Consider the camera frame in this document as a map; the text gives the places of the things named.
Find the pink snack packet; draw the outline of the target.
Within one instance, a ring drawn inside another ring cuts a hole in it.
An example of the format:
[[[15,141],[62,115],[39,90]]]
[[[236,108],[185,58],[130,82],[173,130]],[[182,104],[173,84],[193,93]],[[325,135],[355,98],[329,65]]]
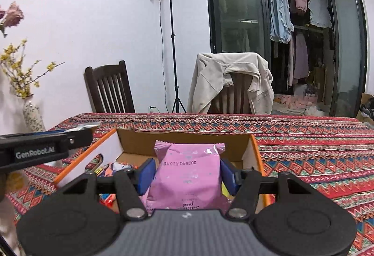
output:
[[[221,158],[223,143],[180,144],[155,142],[159,165],[146,192],[144,205],[154,210],[219,209],[225,213],[231,201],[223,195]]]

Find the black framed glass door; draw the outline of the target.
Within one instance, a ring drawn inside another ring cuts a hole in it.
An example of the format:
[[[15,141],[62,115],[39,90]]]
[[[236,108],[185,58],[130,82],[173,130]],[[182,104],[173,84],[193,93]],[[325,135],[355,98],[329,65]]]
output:
[[[255,52],[273,75],[275,114],[355,117],[364,92],[367,31],[362,0],[328,0],[332,28],[290,11],[288,44],[270,38],[270,0],[208,0],[214,53]]]

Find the beige jacket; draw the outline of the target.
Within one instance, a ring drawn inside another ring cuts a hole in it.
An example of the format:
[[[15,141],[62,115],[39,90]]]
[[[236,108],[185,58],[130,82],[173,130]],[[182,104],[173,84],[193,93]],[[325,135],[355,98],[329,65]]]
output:
[[[255,52],[199,53],[187,105],[191,114],[206,114],[213,99],[225,87],[233,87],[233,74],[243,75],[250,111],[255,115],[272,112],[273,76],[267,60]]]

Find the floral ceramic vase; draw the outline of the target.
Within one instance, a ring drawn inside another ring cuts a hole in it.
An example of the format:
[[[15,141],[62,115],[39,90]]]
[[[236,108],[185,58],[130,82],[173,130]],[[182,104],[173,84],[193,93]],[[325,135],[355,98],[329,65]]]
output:
[[[24,99],[23,118],[25,120],[26,127],[30,132],[42,132],[45,131],[46,128],[39,111],[39,107],[35,104],[33,97],[34,95],[31,94]]]

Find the light blue hanging shirt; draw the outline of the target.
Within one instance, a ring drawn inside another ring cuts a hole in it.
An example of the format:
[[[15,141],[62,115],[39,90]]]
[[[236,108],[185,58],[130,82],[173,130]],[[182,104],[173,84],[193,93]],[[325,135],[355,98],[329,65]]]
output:
[[[288,44],[294,25],[290,18],[288,0],[270,0],[270,38],[274,42]]]

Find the chair with beige jacket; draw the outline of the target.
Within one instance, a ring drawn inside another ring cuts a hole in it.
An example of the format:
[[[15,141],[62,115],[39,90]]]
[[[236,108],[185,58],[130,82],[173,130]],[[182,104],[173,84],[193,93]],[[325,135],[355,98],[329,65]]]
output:
[[[241,73],[230,73],[232,83],[225,85],[212,100],[209,114],[251,114],[248,89],[252,76]]]

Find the dark wooden chair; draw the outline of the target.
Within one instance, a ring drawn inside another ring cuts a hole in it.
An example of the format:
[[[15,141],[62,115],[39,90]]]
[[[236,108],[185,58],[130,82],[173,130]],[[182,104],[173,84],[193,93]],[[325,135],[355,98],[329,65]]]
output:
[[[126,63],[87,67],[84,78],[97,114],[134,114],[135,107]]]

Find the pink artificial flower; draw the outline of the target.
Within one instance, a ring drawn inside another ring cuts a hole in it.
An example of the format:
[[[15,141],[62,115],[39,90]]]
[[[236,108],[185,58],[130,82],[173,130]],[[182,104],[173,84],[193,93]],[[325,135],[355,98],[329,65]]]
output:
[[[3,37],[7,36],[7,28],[19,25],[23,19],[24,14],[16,1],[12,2],[7,10],[1,8],[0,29]]]

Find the colourful patterned tablecloth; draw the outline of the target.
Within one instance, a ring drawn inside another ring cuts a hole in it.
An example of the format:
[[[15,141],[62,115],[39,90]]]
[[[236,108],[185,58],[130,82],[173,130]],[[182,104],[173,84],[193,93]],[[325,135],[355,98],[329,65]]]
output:
[[[265,176],[287,171],[356,219],[351,255],[373,254],[373,129],[353,118],[280,115],[79,114],[58,124],[100,123],[99,140],[114,128],[200,134],[252,134]]]

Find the red orange cardboard box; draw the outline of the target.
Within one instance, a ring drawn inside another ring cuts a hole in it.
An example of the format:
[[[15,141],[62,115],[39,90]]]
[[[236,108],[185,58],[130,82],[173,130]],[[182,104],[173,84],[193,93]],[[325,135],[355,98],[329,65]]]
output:
[[[97,155],[102,155],[104,165],[126,163],[135,166],[135,169],[146,159],[154,159],[157,170],[159,162],[154,151],[157,140],[180,144],[223,143],[225,151],[221,153],[221,159],[228,159],[238,169],[263,172],[261,156],[253,135],[151,133],[114,129],[66,167],[55,178],[54,183],[57,187],[63,187],[73,181],[84,173],[87,164]]]

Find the yellow flower branches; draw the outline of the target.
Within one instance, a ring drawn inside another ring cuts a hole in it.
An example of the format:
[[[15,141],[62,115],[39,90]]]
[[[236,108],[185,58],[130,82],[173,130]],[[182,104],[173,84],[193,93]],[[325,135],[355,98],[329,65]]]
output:
[[[40,87],[41,77],[46,76],[57,67],[64,64],[64,62],[58,64],[56,62],[50,62],[43,73],[34,76],[34,67],[40,63],[41,60],[36,60],[28,67],[23,66],[26,57],[26,44],[27,40],[23,39],[17,46],[11,43],[1,51],[1,71],[8,78],[14,95],[22,99],[29,98],[33,95],[32,86],[36,88]]]

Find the white hanging garment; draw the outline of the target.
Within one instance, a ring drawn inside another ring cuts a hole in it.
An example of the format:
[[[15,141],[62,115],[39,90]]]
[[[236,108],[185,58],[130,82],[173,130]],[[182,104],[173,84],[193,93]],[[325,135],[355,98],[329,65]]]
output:
[[[309,23],[320,28],[332,28],[331,15],[328,11],[328,0],[309,0]]]

